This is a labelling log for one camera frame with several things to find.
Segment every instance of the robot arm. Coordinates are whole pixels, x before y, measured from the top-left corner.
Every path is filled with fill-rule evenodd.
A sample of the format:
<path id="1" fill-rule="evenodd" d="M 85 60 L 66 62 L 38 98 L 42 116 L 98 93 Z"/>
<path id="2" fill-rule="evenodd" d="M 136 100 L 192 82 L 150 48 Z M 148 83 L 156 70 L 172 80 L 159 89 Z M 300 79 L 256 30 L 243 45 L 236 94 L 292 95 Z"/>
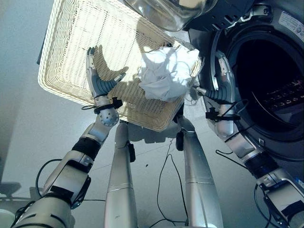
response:
<path id="1" fill-rule="evenodd" d="M 303 227 L 304 218 L 296 217 L 304 214 L 304 193 L 301 187 L 274 159 L 261 148 L 256 147 L 246 133 L 233 132 L 237 130 L 234 120 L 239 119 L 233 110 L 235 102 L 235 81 L 229 62 L 222 52 L 217 51 L 221 67 L 219 90 L 208 91 L 195 87 L 199 94 L 205 95 L 220 104 L 219 112 L 211 108 L 206 118 L 216 122 L 218 136 L 244 163 L 250 173 L 256 178 L 257 185 L 264 192 L 264 201 L 278 224 L 288 227 L 293 221 L 299 220 L 291 227 Z"/>
<path id="2" fill-rule="evenodd" d="M 47 179 L 42 198 L 36 201 L 13 226 L 19 227 L 70 227 L 71 209 L 83 201 L 91 182 L 88 173 L 94 159 L 111 128 L 119 121 L 116 108 L 122 102 L 107 97 L 108 92 L 124 77 L 119 75 L 113 80 L 99 78 L 94 66 L 94 48 L 89 48 L 86 58 L 86 72 L 95 102 L 96 121 L 88 126 L 59 165 Z"/>

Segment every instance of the floor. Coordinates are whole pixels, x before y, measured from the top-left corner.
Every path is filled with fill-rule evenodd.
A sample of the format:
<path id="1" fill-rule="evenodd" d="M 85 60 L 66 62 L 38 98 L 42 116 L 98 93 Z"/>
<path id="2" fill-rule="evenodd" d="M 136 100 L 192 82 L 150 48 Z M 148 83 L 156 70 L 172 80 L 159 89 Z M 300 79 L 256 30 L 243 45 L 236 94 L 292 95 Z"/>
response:
<path id="1" fill-rule="evenodd" d="M 36 60 L 42 45 L 52 0 L 0 0 L 0 209 L 15 212 L 29 200 L 36 200 L 36 174 L 46 161 L 62 158 L 95 120 L 92 111 L 41 89 L 37 83 Z M 209 129 L 201 100 L 185 101 L 185 116 L 194 126 L 206 153 L 217 185 L 224 227 L 263 227 L 253 201 L 254 178 L 241 167 L 219 157 L 216 149 L 229 152 Z M 162 133 L 130 127 L 136 161 L 131 164 L 138 224 L 147 228 L 162 219 L 157 209 L 158 177 L 165 154 L 170 151 L 184 180 L 183 153 L 175 149 L 177 127 L 171 124 Z M 90 172 L 87 199 L 105 199 L 113 157 L 115 128 L 110 132 Z M 39 185 L 56 166 L 49 164 Z M 178 177 L 171 162 L 165 166 L 160 187 L 160 207 L 173 220 L 185 220 Z M 72 211 L 74 228 L 103 227 L 104 202 L 85 201 Z M 155 227 L 172 226 L 163 221 Z"/>

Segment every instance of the label sticker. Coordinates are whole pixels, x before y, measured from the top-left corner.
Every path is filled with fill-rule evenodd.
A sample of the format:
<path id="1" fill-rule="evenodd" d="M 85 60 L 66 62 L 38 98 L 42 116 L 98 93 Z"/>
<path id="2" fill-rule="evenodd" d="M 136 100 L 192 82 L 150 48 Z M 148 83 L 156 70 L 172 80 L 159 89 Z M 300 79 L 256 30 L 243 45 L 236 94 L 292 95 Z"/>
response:
<path id="1" fill-rule="evenodd" d="M 290 31 L 295 33 L 304 42 L 304 25 L 290 14 L 283 11 L 281 13 L 279 24 L 285 26 Z"/>

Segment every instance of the washing machine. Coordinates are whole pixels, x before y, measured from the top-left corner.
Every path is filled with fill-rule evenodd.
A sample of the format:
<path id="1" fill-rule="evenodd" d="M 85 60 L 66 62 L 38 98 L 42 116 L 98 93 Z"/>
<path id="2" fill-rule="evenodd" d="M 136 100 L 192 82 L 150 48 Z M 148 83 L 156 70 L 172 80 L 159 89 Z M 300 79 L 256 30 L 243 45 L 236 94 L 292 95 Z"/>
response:
<path id="1" fill-rule="evenodd" d="M 227 56 L 236 80 L 236 100 L 247 107 L 239 130 L 268 152 L 298 181 L 304 179 L 304 3 L 244 1 L 236 10 L 214 8 L 190 22 L 192 45 L 205 58 L 200 86 L 218 89 L 216 50 Z M 238 13 L 246 11 L 241 17 Z"/>

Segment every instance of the white cloth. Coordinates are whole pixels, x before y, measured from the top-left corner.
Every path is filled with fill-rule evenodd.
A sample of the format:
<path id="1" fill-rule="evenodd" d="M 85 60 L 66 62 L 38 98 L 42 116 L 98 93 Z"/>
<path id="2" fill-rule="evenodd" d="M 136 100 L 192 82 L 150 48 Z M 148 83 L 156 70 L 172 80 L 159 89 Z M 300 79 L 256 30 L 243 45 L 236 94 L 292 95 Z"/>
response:
<path id="1" fill-rule="evenodd" d="M 145 97 L 173 102 L 185 94 L 191 81 L 191 68 L 198 56 L 197 49 L 189 50 L 182 45 L 143 53 L 138 77 Z"/>

